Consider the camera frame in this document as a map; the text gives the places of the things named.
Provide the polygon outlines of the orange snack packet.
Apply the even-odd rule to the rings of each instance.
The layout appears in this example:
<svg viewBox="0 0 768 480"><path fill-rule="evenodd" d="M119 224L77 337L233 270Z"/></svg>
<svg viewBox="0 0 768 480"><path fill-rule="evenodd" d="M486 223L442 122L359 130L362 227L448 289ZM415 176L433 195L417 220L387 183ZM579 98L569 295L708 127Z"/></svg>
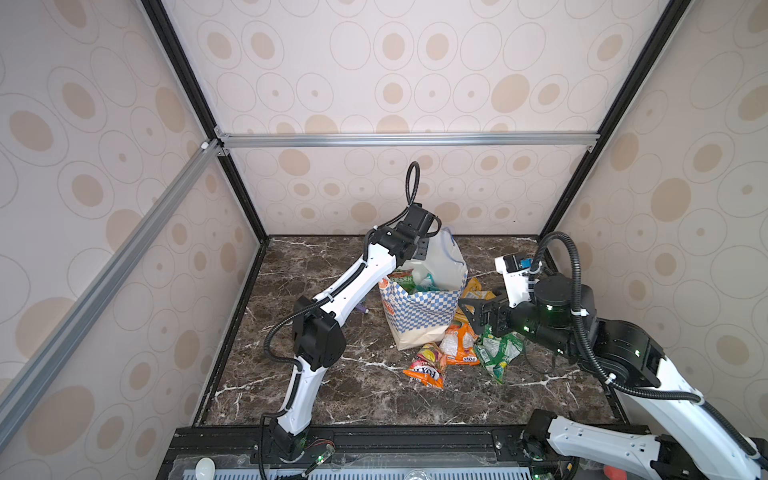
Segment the orange snack packet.
<svg viewBox="0 0 768 480"><path fill-rule="evenodd" d="M451 325L445 330L440 349L447 356L448 365L479 365L474 344L459 344Z"/></svg>

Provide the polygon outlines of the green snack packet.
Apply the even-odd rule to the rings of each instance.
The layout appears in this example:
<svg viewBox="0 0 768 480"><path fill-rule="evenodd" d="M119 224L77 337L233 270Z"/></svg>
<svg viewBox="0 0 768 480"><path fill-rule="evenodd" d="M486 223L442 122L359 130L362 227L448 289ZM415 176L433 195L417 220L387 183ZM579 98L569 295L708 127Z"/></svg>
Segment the green snack packet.
<svg viewBox="0 0 768 480"><path fill-rule="evenodd" d="M522 353L523 343L513 333L495 336L491 326L486 325L474 344L474 351L490 377L502 384L506 368Z"/></svg>

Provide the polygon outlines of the blue checkered paper bag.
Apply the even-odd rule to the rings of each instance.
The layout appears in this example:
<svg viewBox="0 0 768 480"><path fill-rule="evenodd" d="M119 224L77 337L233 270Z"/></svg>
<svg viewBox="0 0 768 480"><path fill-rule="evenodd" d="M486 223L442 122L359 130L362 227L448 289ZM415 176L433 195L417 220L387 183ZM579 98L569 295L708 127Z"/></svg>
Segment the blue checkered paper bag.
<svg viewBox="0 0 768 480"><path fill-rule="evenodd" d="M413 280L412 288L404 288L391 276L378 284L395 347L402 351L441 341L468 279L467 264L452 233L440 231L429 240L423 259L409 260L400 269Z"/></svg>

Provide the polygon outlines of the red yellow snack packet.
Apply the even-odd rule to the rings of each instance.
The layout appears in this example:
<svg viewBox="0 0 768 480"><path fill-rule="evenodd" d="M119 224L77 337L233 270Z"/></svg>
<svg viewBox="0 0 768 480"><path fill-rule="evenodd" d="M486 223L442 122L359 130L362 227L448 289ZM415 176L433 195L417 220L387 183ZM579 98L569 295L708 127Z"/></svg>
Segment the red yellow snack packet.
<svg viewBox="0 0 768 480"><path fill-rule="evenodd" d="M415 360L403 373L423 385L442 389L446 367L447 356L436 343L431 342L421 347Z"/></svg>

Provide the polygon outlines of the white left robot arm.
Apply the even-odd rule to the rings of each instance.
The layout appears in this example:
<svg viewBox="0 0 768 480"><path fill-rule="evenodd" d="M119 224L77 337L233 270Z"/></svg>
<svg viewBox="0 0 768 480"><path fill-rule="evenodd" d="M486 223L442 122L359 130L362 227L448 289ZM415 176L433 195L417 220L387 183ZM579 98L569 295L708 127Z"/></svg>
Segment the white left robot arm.
<svg viewBox="0 0 768 480"><path fill-rule="evenodd" d="M292 376L281 408L264 413L263 434L269 434L279 456L299 459L306 449L313 406L328 368L346 349L343 326L354 307L387 275L416 255L420 245L437 235L441 220L416 201L420 165L408 166L407 206L364 236L358 260L330 287L312 298L296 301L294 312L267 334L264 355L292 366Z"/></svg>

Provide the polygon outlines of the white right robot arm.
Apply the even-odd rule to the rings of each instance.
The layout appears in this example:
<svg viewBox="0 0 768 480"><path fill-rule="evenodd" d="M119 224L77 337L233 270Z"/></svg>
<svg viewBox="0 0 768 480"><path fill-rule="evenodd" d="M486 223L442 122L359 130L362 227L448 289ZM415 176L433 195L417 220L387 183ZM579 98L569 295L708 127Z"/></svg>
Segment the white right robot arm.
<svg viewBox="0 0 768 480"><path fill-rule="evenodd" d="M632 398L664 430L630 434L538 409L520 435L526 456L591 460L645 479L758 479L766 472L765 441L739 432L640 326L598 316L567 234L545 235L528 262L510 254L495 264L505 294L459 302L477 333L517 333L564 357Z"/></svg>

